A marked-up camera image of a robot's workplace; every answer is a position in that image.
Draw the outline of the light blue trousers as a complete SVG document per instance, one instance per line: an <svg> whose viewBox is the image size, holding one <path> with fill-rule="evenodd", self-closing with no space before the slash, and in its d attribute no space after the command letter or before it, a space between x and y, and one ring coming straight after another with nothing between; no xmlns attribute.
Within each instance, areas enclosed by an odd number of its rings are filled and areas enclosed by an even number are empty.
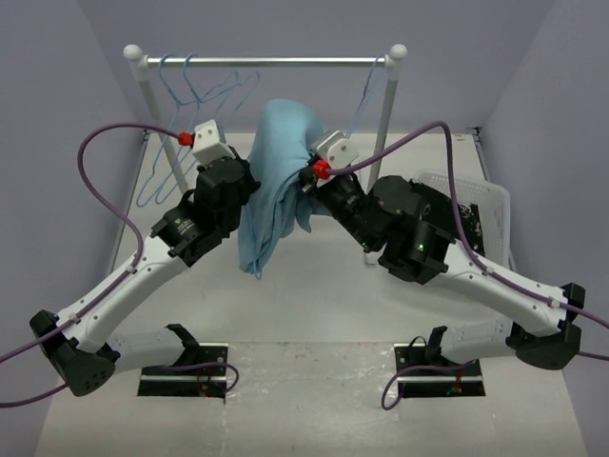
<svg viewBox="0 0 609 457"><path fill-rule="evenodd" d="M299 173L310 159L308 148L323 134L321 119L309 107L286 99L265 104L247 158L252 175L262 185L241 212L238 251L242 272L253 275L253 251L262 238L268 262L279 241L296 226L311 231L314 214Z"/></svg>

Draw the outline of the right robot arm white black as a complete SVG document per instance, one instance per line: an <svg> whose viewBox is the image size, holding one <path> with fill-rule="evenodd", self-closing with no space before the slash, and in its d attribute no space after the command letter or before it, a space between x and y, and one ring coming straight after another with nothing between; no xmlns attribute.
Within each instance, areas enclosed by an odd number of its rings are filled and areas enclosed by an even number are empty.
<svg viewBox="0 0 609 457"><path fill-rule="evenodd" d="M299 183L364 252L380 253L380 266L392 276L455 292L498 313L492 321L434 328L415 358L432 372L506 355L559 370L580 352L581 330L559 303L580 305L583 289L541 285L489 260L477 266L448 222L451 201L441 192L395 175L364 192L355 174L323 181L311 167L300 171Z"/></svg>

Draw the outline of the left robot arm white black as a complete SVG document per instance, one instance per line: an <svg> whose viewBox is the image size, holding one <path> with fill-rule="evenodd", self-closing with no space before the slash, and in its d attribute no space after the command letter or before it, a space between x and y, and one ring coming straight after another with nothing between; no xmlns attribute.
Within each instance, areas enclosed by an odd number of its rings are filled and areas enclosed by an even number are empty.
<svg viewBox="0 0 609 457"><path fill-rule="evenodd" d="M202 361L200 344L179 324L132 335L116 329L153 292L219 247L239 227L241 210L259 186L234 147L225 146L217 158L204 153L194 189L153 226L132 259L79 301L30 319L42 352L74 396L89 395L125 371L186 374L218 364Z"/></svg>

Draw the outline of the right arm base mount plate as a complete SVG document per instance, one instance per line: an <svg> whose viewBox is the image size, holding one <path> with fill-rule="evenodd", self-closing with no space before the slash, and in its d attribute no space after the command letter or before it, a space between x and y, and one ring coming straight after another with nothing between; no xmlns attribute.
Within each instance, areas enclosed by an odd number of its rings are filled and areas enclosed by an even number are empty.
<svg viewBox="0 0 609 457"><path fill-rule="evenodd" d="M416 341L412 346L396 344L396 371L425 365L424 350L424 341ZM486 394L479 361L461 370L437 372L426 369L409 372L399 377L397 384L398 392L404 399L483 397Z"/></svg>

